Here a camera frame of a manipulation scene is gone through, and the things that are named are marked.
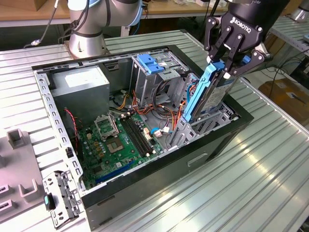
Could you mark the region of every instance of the metal bracket part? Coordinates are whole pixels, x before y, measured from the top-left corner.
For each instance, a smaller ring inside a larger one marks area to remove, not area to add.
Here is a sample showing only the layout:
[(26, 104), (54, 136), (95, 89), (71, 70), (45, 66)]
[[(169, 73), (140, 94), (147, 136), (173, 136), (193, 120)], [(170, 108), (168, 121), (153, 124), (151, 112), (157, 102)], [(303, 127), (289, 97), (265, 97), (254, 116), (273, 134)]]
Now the metal bracket part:
[(212, 130), (229, 124), (233, 113), (231, 109), (222, 103), (218, 112), (196, 122), (188, 123), (181, 117), (170, 137), (169, 147), (184, 145), (200, 135), (203, 136)]
[[(102, 129), (100, 128), (100, 126), (98, 125), (98, 123), (106, 123), (108, 122), (110, 125), (111, 125), (111, 130), (110, 131), (107, 131), (107, 132), (103, 132)], [(118, 132), (118, 129), (117, 129), (117, 126), (115, 124), (115, 122), (111, 119), (111, 116), (108, 115), (108, 116), (98, 116), (97, 119), (95, 120), (95, 125), (98, 129), (98, 132), (101, 136), (101, 139), (103, 141), (105, 141), (107, 139), (107, 137), (109, 136), (116, 136), (119, 132)]]
[(51, 217), (56, 229), (76, 219), (83, 211), (82, 201), (70, 171), (49, 174), (43, 179), (43, 185), (46, 194), (51, 195), (55, 202)]

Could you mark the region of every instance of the robotic arm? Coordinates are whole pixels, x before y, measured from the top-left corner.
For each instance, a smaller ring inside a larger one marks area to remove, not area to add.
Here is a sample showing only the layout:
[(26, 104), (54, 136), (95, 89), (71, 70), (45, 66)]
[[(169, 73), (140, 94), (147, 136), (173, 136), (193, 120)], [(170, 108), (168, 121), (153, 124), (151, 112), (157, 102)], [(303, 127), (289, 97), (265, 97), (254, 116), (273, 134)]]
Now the robotic arm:
[(215, 110), (240, 75), (270, 58), (263, 41), (289, 1), (229, 0), (225, 15), (206, 19), (204, 49), (209, 65), (185, 109), (186, 121)]
[[(87, 0), (68, 1), (72, 21), (80, 17), (86, 3)], [(141, 0), (90, 0), (85, 23), (70, 37), (70, 51), (78, 58), (104, 55), (102, 27), (133, 26), (141, 13)]]

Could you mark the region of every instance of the cable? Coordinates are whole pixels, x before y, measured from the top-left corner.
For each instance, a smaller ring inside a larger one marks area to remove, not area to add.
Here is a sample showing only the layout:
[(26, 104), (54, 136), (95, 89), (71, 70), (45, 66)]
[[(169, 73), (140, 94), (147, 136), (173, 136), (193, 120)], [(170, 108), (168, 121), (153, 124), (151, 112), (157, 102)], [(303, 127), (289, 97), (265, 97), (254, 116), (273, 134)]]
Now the cable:
[(150, 131), (150, 134), (153, 134), (155, 131), (158, 131), (158, 130), (160, 130), (160, 128), (155, 127), (155, 128), (153, 128), (153, 129)]
[(139, 21), (139, 23), (137, 24), (137, 28), (136, 28), (135, 32), (134, 32), (132, 35), (135, 35), (136, 32), (139, 30), (139, 28), (140, 28), (140, 21)]
[(201, 41), (201, 40), (203, 39), (203, 35), (204, 35), (204, 33), (205, 33), (204, 31), (206, 31), (206, 24), (205, 24), (205, 26), (204, 26), (204, 23), (205, 23), (206, 18), (207, 18), (209, 5), (210, 5), (210, 2), (208, 2), (208, 5), (207, 5), (206, 14), (205, 14), (205, 17), (204, 17), (204, 20), (203, 20), (203, 23), (202, 23), (202, 32), (201, 32), (201, 34), (199, 35), (199, 41)]
[(274, 88), (274, 84), (275, 84), (275, 80), (276, 80), (276, 76), (277, 76), (277, 74), (278, 74), (278, 71), (279, 71), (280, 69), (282, 69), (282, 67), (285, 65), (285, 63), (287, 63), (288, 61), (290, 61), (290, 60), (296, 58), (296, 57), (299, 56), (300, 54), (303, 54), (303, 53), (305, 53), (305, 52), (307, 52), (307, 51), (309, 51), (309, 49), (306, 49), (305, 51), (302, 51), (302, 52), (296, 54), (295, 56), (293, 56), (293, 57), (287, 59), (287, 60), (280, 66), (280, 68), (277, 69), (277, 71), (276, 71), (276, 73), (275, 73), (275, 76), (274, 76), (274, 78), (273, 78), (272, 84), (271, 84), (271, 89), (270, 89), (270, 93), (269, 93), (269, 97), (268, 97), (269, 99), (271, 99), (271, 93), (272, 93), (272, 90), (273, 90), (273, 88)]
[(117, 110), (121, 110), (122, 108), (124, 108), (125, 104), (126, 104), (126, 95), (124, 96), (124, 101), (123, 101), (122, 105), (119, 106), (119, 107), (117, 108)]
[(56, 10), (57, 10), (57, 7), (58, 7), (58, 1), (59, 0), (56, 0), (56, 2), (55, 2), (54, 9), (53, 9), (53, 12), (52, 12), (52, 16), (49, 18), (49, 21), (47, 23), (47, 26), (45, 28), (45, 31), (44, 31), (42, 37), (39, 40), (34, 40), (31, 43), (26, 44), (24, 46), (24, 48), (27, 48), (27, 47), (30, 47), (30, 46), (37, 46), (37, 45), (39, 45), (43, 41), (43, 39), (44, 39), (44, 37), (45, 37), (45, 35), (47, 33), (47, 30), (48, 30), (48, 28), (49, 28), (49, 26), (50, 26), (50, 24), (51, 24), (51, 22), (52, 22), (52, 20), (53, 20), (53, 18), (55, 16), (55, 13), (56, 13)]
[(217, 10), (217, 7), (218, 7), (218, 5), (219, 5), (219, 2), (220, 2), (220, 0), (216, 0), (216, 2), (214, 3), (213, 8), (212, 8), (212, 10), (211, 10), (211, 14), (209, 15), (210, 17), (213, 17), (214, 13), (215, 13), (216, 10)]
[[(88, 18), (89, 4), (90, 4), (90, 0), (87, 0), (86, 6), (85, 6), (85, 8), (83, 9), (83, 11), (82, 11), (81, 15), (79, 16), (79, 18), (78, 18), (77, 20), (74, 20), (74, 21), (71, 23), (72, 27), (66, 29), (63, 36), (61, 36), (61, 37), (58, 38), (58, 43), (59, 43), (60, 39), (67, 38), (67, 37), (73, 35), (75, 31), (78, 31), (80, 28), (82, 28), (82, 26), (85, 24), (85, 22), (86, 22), (86, 20), (87, 20), (87, 18)], [(85, 17), (84, 17), (82, 23), (79, 25), (79, 23), (80, 23), (82, 17), (84, 16), (84, 14), (85, 14)], [(68, 35), (65, 35), (69, 30), (74, 30), (74, 31), (71, 32), (71, 33), (68, 34)]]
[(189, 86), (188, 86), (188, 89), (187, 89), (187, 102), (189, 103), (189, 101), (190, 101), (190, 91), (191, 91), (191, 89), (190, 89), (190, 87), (191, 86), (194, 86), (195, 85), (195, 83), (192, 83), (192, 84), (190, 84)]
[(146, 16), (145, 16), (145, 19), (147, 19), (148, 18), (148, 7), (147, 6), (143, 6), (142, 7), (143, 8), (143, 10), (146, 12)]
[(67, 113), (71, 116), (71, 119), (72, 119), (72, 121), (73, 121), (74, 131), (75, 131), (75, 140), (76, 140), (75, 147), (76, 147), (76, 151), (77, 151), (78, 138), (77, 138), (77, 128), (76, 128), (75, 119), (74, 119), (73, 114), (72, 114), (69, 110), (64, 109), (64, 111), (67, 112)]

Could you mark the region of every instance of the yellow wire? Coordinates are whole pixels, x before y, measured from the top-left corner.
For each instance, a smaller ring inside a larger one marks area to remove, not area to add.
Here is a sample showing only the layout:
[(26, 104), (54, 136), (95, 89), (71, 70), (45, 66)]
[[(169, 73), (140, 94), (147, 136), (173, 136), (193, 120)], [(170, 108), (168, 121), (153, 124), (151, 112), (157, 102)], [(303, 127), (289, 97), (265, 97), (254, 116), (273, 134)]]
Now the yellow wire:
[(126, 95), (125, 95), (125, 97), (124, 97), (124, 101), (123, 101), (122, 105), (119, 106), (119, 107), (117, 108), (117, 110), (121, 110), (122, 108), (124, 108), (125, 104), (126, 104)]

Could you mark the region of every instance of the table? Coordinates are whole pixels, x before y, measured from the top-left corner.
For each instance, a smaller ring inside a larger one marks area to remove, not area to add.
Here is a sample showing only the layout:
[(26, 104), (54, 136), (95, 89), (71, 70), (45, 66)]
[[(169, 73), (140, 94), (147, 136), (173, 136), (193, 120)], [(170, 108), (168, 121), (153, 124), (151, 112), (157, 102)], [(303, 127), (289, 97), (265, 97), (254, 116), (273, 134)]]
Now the table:
[[(37, 26), (46, 25), (51, 16), (55, 0), (47, 0), (47, 2), (37, 11), (27, 11), (0, 5), (0, 27), (20, 27), (20, 26)], [(227, 8), (218, 7), (217, 15), (222, 15)], [(172, 18), (172, 17), (190, 17), (204, 16), (206, 7), (199, 6), (195, 3), (187, 5), (177, 5), (173, 0), (152, 1), (148, 5), (147, 18)], [(70, 23), (70, 12), (65, 0), (60, 0), (54, 19), (51, 24), (67, 24)], [(130, 27), (121, 28), (121, 36), (129, 35)]]
[[(169, 31), (106, 40), (111, 53), (175, 44), (201, 68), (207, 52), (190, 34)], [(31, 66), (71, 59), (63, 45), (0, 52), (0, 135), (30, 133), (43, 177), (65, 170)], [(309, 215), (309, 133), (241, 79), (231, 96), (254, 116), (226, 149), (198, 170), (97, 231), (296, 231)], [(43, 204), (0, 231), (53, 231)], [(88, 232), (82, 212), (60, 231)]]
[(309, 34), (309, 22), (297, 23), (289, 17), (282, 16), (278, 18), (273, 27), (269, 30), (289, 45), (300, 52), (309, 49), (309, 43), (303, 40), (304, 35)]

